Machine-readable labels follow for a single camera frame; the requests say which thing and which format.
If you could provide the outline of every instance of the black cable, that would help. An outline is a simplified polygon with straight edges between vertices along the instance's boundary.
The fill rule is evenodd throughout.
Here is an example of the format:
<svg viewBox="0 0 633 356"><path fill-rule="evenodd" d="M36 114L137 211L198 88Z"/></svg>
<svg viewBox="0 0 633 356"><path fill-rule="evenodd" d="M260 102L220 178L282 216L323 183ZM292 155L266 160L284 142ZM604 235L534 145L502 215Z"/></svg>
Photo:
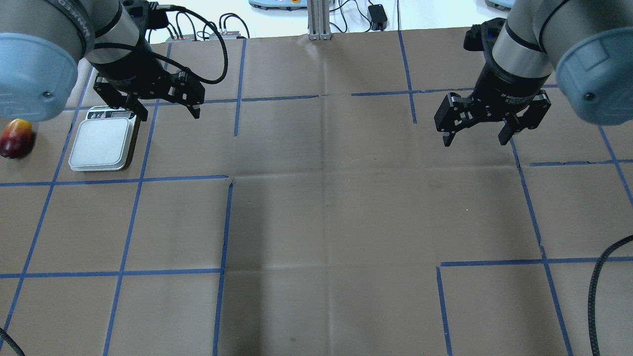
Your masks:
<svg viewBox="0 0 633 356"><path fill-rule="evenodd" d="M343 6L345 6L345 4L347 4L347 3L348 3L348 2L350 2L350 1L352 1L352 0L346 0L346 1L343 3L343 5L341 5L341 2L339 1L339 7L338 7L338 8L336 8L336 9L331 9L331 10L330 10L330 12L331 12L331 13L335 12L336 10L338 10L338 9L342 8Z"/></svg>
<svg viewBox="0 0 633 356"><path fill-rule="evenodd" d="M400 0L396 1L396 7L398 8L398 31L402 29L400 26Z"/></svg>
<svg viewBox="0 0 633 356"><path fill-rule="evenodd" d="M372 21L367 16L365 16L365 14L362 11L360 11L360 6L358 5L358 1L357 0L352 0L352 1L354 1L356 3L356 8L358 9L358 13L362 17L364 17L367 20L367 22L369 22L369 26L371 26L372 25Z"/></svg>
<svg viewBox="0 0 633 356"><path fill-rule="evenodd" d="M213 22L209 22L209 23L213 25L213 28L215 28L216 30L218 29L218 27L215 25L215 23L213 23ZM207 39L211 39L211 34L206 31L207 26L209 26L209 25L207 23L205 23L204 27L202 28L202 33L203 34L208 34L209 38L207 38Z"/></svg>
<svg viewBox="0 0 633 356"><path fill-rule="evenodd" d="M341 17L343 18L343 23L345 23L345 31L343 31L345 33L349 30L349 27L348 27L348 21L345 20L345 14L343 13L343 5L341 5L341 0L339 0L339 10L341 11Z"/></svg>
<svg viewBox="0 0 633 356"><path fill-rule="evenodd" d="M156 52L152 52L152 51L146 51L145 49L142 48L137 48L135 46L130 46L129 44L122 44L122 43L112 43L112 42L104 42L104 43L97 43L94 45L94 49L103 49L103 48L116 48L116 49L126 49L128 51L140 51L142 53L145 53L149 56L152 56L158 60L164 61L166 63L169 63L171 65L173 65L174 67L187 72L189 74L191 74L194 78L196 78L197 80L203 82L203 83L207 83L207 84L218 84L219 82L221 82L224 77L226 77L227 75L227 69L228 67L225 65L225 69L222 72L222 75L215 79L215 80L210 80L210 79L205 79L202 78L201 76L199 76L198 74L195 74L191 69L189 69L189 67L185 67L184 65L180 64L179 62L176 62L175 60L171 59L171 58L167 58L165 56L163 56L162 54L158 54ZM224 63L228 63L227 62L228 57L225 56L225 62Z"/></svg>
<svg viewBox="0 0 633 356"><path fill-rule="evenodd" d="M176 27L178 27L178 31L180 32L180 36L182 37L182 31L180 30L180 24L178 23L178 16L180 16L180 15L185 15L187 17L187 19L189 19L189 23L191 23L191 29L194 32L194 41L197 41L196 26L194 25L194 20L191 20L191 17L189 16L188 13L184 13L182 11L178 11L178 13L176 14Z"/></svg>
<svg viewBox="0 0 633 356"><path fill-rule="evenodd" d="M609 248L607 248L598 258L596 266L594 267L594 272L591 274L591 282L589 283L589 301L587 303L587 318L589 319L589 342L591 343L591 353L594 356L600 356L598 335L596 332L596 288L598 287L600 270L602 270L602 266L605 264L609 255L631 241L633 241L633 235L623 238L609 246Z"/></svg>
<svg viewBox="0 0 633 356"><path fill-rule="evenodd" d="M222 47L222 55L224 57L224 68L222 70L222 74L215 80L209 80L209 79L202 78L198 74L195 74L194 72L192 72L191 69L186 68L186 67L184 67L184 68L186 68L187 70L185 70L184 68L180 68L180 69L185 70L185 72L187 72L187 73L190 73L195 78L197 78L197 80L200 80L203 83L217 84L217 83L221 82L227 76L227 72L229 70L229 55L227 54L227 45L226 45L226 43L224 43L224 39L222 38L222 35L218 32L218 28L215 26L215 24L213 22L210 22L209 20L207 20L204 17L202 17L200 14L187 9L184 6L174 6L174 8L175 8L175 10L170 10L170 11L182 11L184 13L188 13L191 16L197 18L198 20L204 22L205 26L209 26L211 28L211 30L213 31L213 33L218 37L218 41L220 41L220 45Z"/></svg>
<svg viewBox="0 0 633 356"><path fill-rule="evenodd" d="M371 29L372 29L372 21L371 21L371 20L370 20L367 16L365 16L365 14L364 14L362 11L360 11L360 6L358 5L358 1L357 1L357 0L352 0L352 1L354 1L354 2L356 3L356 9L358 9L358 13L359 13L362 17L364 17L364 18L367 20L367 22L369 23L369 28L368 28L368 29L366 29L366 30L365 30L365 31L363 31L363 32L369 32L369 30L371 30Z"/></svg>
<svg viewBox="0 0 633 356"><path fill-rule="evenodd" d="M169 29L169 26L167 26L165 28L167 29L167 31L169 31L169 37L171 37L172 39L175 39L175 38L173 38L173 32L172 32L172 30Z"/></svg>
<svg viewBox="0 0 633 356"><path fill-rule="evenodd" d="M211 34L209 32L207 32L207 31L198 31L197 35L200 36L200 38L202 38L203 41L206 41L206 40L211 38Z"/></svg>
<svg viewBox="0 0 633 356"><path fill-rule="evenodd" d="M176 26L174 26L173 23L171 23L171 22L169 23L169 26L172 27L173 34L176 35L176 38L181 39L182 38L182 33L180 32L180 30L176 29Z"/></svg>
<svg viewBox="0 0 633 356"><path fill-rule="evenodd" d="M235 15L237 16L236 13L223 13L222 15L220 15L220 18L218 19L218 25L220 26L220 30L222 29L222 19L224 18L224 16L229 16L229 15ZM224 21L224 29L227 29L227 22Z"/></svg>
<svg viewBox="0 0 633 356"><path fill-rule="evenodd" d="M232 18L232 17L234 17L234 18L236 18L236 19L240 20L240 22L242 23L242 25L244 25L244 28L246 29L246 36L247 36L248 38L251 38L251 33L250 33L250 31L248 30L248 26L246 26L246 22L244 22L244 20L242 20L242 18L241 18L241 17L239 17L239 16L237 16L237 15L235 15L235 14L231 14L231 15L226 16L226 17L224 18L224 31L227 31L227 20L228 20L229 18Z"/></svg>
<svg viewBox="0 0 633 356"><path fill-rule="evenodd" d="M18 356L24 356L24 351L18 346L18 344L6 333L6 331L2 330L0 327L0 338L6 341L6 344L9 345Z"/></svg>
<svg viewBox="0 0 633 356"><path fill-rule="evenodd" d="M341 30L341 28L340 28L340 27L339 27L336 23L334 23L334 22L330 22L330 25L332 25L332 26L336 27L336 29L337 29L340 33L343 33L343 31Z"/></svg>

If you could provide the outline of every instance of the blue tape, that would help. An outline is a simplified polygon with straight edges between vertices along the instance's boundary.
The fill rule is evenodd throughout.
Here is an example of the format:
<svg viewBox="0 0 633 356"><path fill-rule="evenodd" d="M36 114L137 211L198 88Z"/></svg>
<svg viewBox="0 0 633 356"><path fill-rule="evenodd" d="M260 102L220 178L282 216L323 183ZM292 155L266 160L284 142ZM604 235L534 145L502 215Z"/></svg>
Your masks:
<svg viewBox="0 0 633 356"><path fill-rule="evenodd" d="M611 143L609 142L609 139L606 136L605 130L602 128L602 126L598 126L598 130L600 130L602 139L605 141L606 149L609 151L609 154L611 155L611 159L615 163L615 169L618 171L618 175L620 176L620 180L622 181L622 186L624 187L624 191L627 193L627 196L629 197L629 203L633 207L633 195L631 195L629 183L627 182L626 177L624 177L624 173L622 172L622 168L620 167L620 162L618 161L618 158L615 157L615 152L613 151L613 148L611 147Z"/></svg>
<svg viewBox="0 0 633 356"><path fill-rule="evenodd" d="M23 182L23 183L0 183L2 187L35 187L35 186L52 186L53 182Z"/></svg>
<svg viewBox="0 0 633 356"><path fill-rule="evenodd" d="M169 43L167 47L167 58L172 53L172 44ZM163 69L167 68L167 63L164 64ZM112 337L112 328L115 323L116 317L116 308L118 306L118 300L121 293L121 284L123 282L123 272L125 271L125 263L127 261L127 253L130 249L130 241L132 240L132 231L134 229L134 222L136 221L136 212L139 207L139 200L141 198L141 190L143 188L143 178L145 176L145 169L147 168L147 159L149 157L149 149L152 143L152 136L154 134L154 127L156 125L156 116L158 114L158 108L160 105L160 99L156 99L154 103L154 114L152 116L152 123L149 126L149 135L147 137L147 144L145 146L145 155L143 156L143 163L141 165L141 174L139 177L139 185L136 189L136 195L134 197L134 206L132 207L132 216L130 217L130 224L127 229L127 235L125 237L125 246L123 247L123 256L121 257L121 266L118 271L118 278L116 279L116 290L114 295L114 300L112 301L112 309L110 311L110 320L108 321L108 331L106 333L106 341L103 346L103 356L108 356L108 351L110 350L110 339Z"/></svg>
<svg viewBox="0 0 633 356"><path fill-rule="evenodd" d="M213 274L220 273L219 268L200 269L158 269L158 270L126 270L124 276L170 276L173 274Z"/></svg>
<svg viewBox="0 0 633 356"><path fill-rule="evenodd" d="M455 261L442 262L441 267L470 267L470 266L505 266L505 265L538 265L543 260L493 260L493 261Z"/></svg>
<svg viewBox="0 0 633 356"><path fill-rule="evenodd" d="M475 88L427 89L427 90L423 90L422 94L428 94L431 92L441 92L441 91L471 91L471 90L475 90Z"/></svg>
<svg viewBox="0 0 633 356"><path fill-rule="evenodd" d="M216 274L221 273L220 268L198 268L198 269L156 269L156 270L125 270L124 276L169 276L178 274ZM26 273L24 278L61 278L61 277L116 277L119 275L116 270L101 270L93 272L36 272ZM22 277L20 273L0 274L0 279L16 279Z"/></svg>
<svg viewBox="0 0 633 356"><path fill-rule="evenodd" d="M92 71L94 69L91 68L91 71L88 73L86 77L84 88L82 90L81 96L79 97L79 102L77 106L81 106L84 101L85 94L88 90L88 85L90 82L90 77ZM13 295L13 299L11 301L11 307L9 308L9 314L6 317L4 322L4 330L7 331L9 329L9 325L11 324L11 318L13 318L13 312L15 311L15 307L18 303L18 298L20 297L20 292L22 291L22 285L24 284L24 279L26 278L28 266L31 263L31 258L33 257L33 251L35 250L35 245L37 244L37 240L39 238L39 233L42 229L42 223L44 222L44 217L46 216L46 211L48 209L48 205L51 202L51 196L53 195L53 189L55 188L55 182L57 181L57 177L60 174L61 164L64 161L64 156L66 155L66 150L68 148L68 143L70 142L70 136L73 131L73 126L77 121L77 117L79 116L79 107L76 108L75 114L73 116L73 120L70 122L70 128L68 130L68 134L66 135L66 141L64 142L64 147L61 150L60 159L57 162L57 168L55 169L55 173L53 175L53 180L51 182L51 187L48 189L48 194L46 195L46 200L44 201L44 206L42 207L42 213L40 214L40 219L37 222L37 228L35 229L35 233L33 235L33 240L31 241L31 246L28 249L27 259L24 262L24 267L22 268L22 273L20 274L20 280L18 281L18 286L16 287L15 294ZM0 339L0 351L2 350L2 346L4 344L4 340Z"/></svg>
<svg viewBox="0 0 633 356"><path fill-rule="evenodd" d="M55 186L89 186L91 184L138 183L138 179L106 179L103 181L69 181L56 182Z"/></svg>
<svg viewBox="0 0 633 356"><path fill-rule="evenodd" d="M606 259L608 262L633 262L633 256L614 256ZM595 264L598 257L579 257L579 258L551 258L548 262L551 264Z"/></svg>
<svg viewBox="0 0 633 356"><path fill-rule="evenodd" d="M271 96L269 98L246 98L242 101L273 101L273 100L297 100L318 98L318 95L299 95L299 96Z"/></svg>
<svg viewBox="0 0 633 356"><path fill-rule="evenodd" d="M402 51L402 60L404 62L404 72L406 74L406 87L411 90L411 75L409 73L409 62L406 60L406 50L404 49L404 40L402 39L402 31L398 30L398 39L400 41L400 51Z"/></svg>
<svg viewBox="0 0 633 356"><path fill-rule="evenodd" d="M203 181L211 179L226 179L227 175L189 175L183 177L155 177L143 178L144 182L173 182L173 181Z"/></svg>
<svg viewBox="0 0 633 356"><path fill-rule="evenodd" d="M510 139L510 144L512 145L512 152L515 157L515 162L517 164L517 169L519 176L521 177L521 185L523 186L523 193L525 195L525 201L527 202L528 210L530 211L530 218L532 219L532 226L534 227L534 234L536 235L536 239L539 243L539 249L541 250L541 258L543 262L543 266L545 269L545 275L548 279L549 291L552 295L552 300L554 302L554 309L556 310L556 317L558 318L558 325L560 326L560 330L563 334L563 341L565 342L565 348L567 349L567 355L573 356L572 344L569 342L569 335L567 334L567 327L565 326L565 320L563 319L563 313L560 310L560 304L558 302L558 294L556 293L556 287L554 286L554 280L551 275L551 271L549 270L548 257L545 254L545 248L541 243L541 230L539 229L539 224L536 220L536 214L534 213L534 207L532 206L532 198L530 197L530 191L527 189L527 183L525 181L525 175L523 174L523 168L521 168L521 161L518 157L517 146L514 143L514 139Z"/></svg>
<svg viewBox="0 0 633 356"><path fill-rule="evenodd" d="M222 263L220 272L220 283L218 285L218 300L215 305L215 327L213 330L213 356L218 355L218 342L220 339L220 315L222 313L222 296L224 294L224 272L227 267L227 251L229 247L229 228L231 221L231 207L233 205L233 183L229 185L227 196L227 213L224 218L224 241L222 245Z"/></svg>
<svg viewBox="0 0 633 356"><path fill-rule="evenodd" d="M562 165L611 165L611 164L613 164L612 160L598 161L598 162L590 162L590 161L535 162L535 163L530 163L530 167L557 167L557 166L562 166Z"/></svg>
<svg viewBox="0 0 633 356"><path fill-rule="evenodd" d="M101 272L40 272L27 273L26 278L61 278L61 277L112 277L117 276L117 271Z"/></svg>
<svg viewBox="0 0 633 356"><path fill-rule="evenodd" d="M565 342L565 348L567 349L567 355L573 356L572 344L569 341L569 335L567 334L567 327L565 326L565 320L563 319L563 312L560 309L560 302L558 301L558 294L556 293L556 286L554 286L554 279L552 278L552 272L549 269L549 263L547 255L545 254L545 248L539 246L541 249L541 255L543 256L543 267L545 269L545 275L548 278L549 290L552 294L552 300L554 301L554 309L556 310L556 317L558 318L558 325L563 333L563 341Z"/></svg>
<svg viewBox="0 0 633 356"><path fill-rule="evenodd" d="M409 94L409 102L411 104L411 116L413 117L413 123L418 123L418 117L415 114L415 103L413 102L413 94Z"/></svg>
<svg viewBox="0 0 633 356"><path fill-rule="evenodd" d="M242 108L242 83L244 82L244 59L246 58L246 40L242 40L242 59L239 65L239 81L237 82L237 108L235 108L235 127L233 136L239 132L239 115Z"/></svg>
<svg viewBox="0 0 633 356"><path fill-rule="evenodd" d="M382 95L401 95L401 94L420 94L420 93L422 93L421 90L353 92L352 96L382 96Z"/></svg>
<svg viewBox="0 0 633 356"><path fill-rule="evenodd" d="M451 333L448 329L448 316L446 315L446 301L444 300L444 285L442 284L442 273L439 267L436 267L437 273L437 291L439 293L439 308L442 311L442 324L444 325L444 340L446 342L446 355L453 356L453 347L451 346Z"/></svg>

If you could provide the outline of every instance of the apple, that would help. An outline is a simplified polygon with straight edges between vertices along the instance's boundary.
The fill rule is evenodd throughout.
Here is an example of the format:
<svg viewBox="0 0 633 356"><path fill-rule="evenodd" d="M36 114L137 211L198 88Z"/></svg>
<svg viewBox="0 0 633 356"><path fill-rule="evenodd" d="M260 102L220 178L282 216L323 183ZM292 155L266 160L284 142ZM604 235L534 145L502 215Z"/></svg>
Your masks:
<svg viewBox="0 0 633 356"><path fill-rule="evenodd" d="M20 118L11 121L0 135L0 156L5 158L21 158L33 149L33 133L31 123Z"/></svg>

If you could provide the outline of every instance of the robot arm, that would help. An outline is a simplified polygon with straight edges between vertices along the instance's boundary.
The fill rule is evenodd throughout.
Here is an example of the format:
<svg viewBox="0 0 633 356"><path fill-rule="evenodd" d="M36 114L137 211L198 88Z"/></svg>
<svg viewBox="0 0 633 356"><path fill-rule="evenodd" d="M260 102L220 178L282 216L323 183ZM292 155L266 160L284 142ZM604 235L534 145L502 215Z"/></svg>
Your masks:
<svg viewBox="0 0 633 356"><path fill-rule="evenodd" d="M501 144L535 129L551 106L541 87L554 68L583 120L618 125L633 119L631 0L517 0L507 21L473 26L464 48L483 51L486 64L469 97L449 93L438 109L445 146L479 122L504 121Z"/></svg>
<svg viewBox="0 0 633 356"><path fill-rule="evenodd" d="M85 57L99 72L94 88L108 106L143 119L147 110L138 99L162 98L198 118L200 81L188 70L165 71L144 38L147 29L167 26L169 8L143 0L0 0L0 117L41 121L59 115Z"/></svg>

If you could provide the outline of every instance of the power adapter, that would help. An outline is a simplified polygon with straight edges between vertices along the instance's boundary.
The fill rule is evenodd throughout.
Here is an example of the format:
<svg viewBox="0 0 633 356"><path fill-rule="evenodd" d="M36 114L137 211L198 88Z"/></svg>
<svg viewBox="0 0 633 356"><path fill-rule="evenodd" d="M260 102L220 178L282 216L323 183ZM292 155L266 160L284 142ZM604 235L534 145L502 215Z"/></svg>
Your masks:
<svg viewBox="0 0 633 356"><path fill-rule="evenodd" d="M387 28L387 24L389 21L387 20L387 14L385 13L385 8L382 7L382 4L370 5L367 8L367 17L372 23L372 31L383 31Z"/></svg>

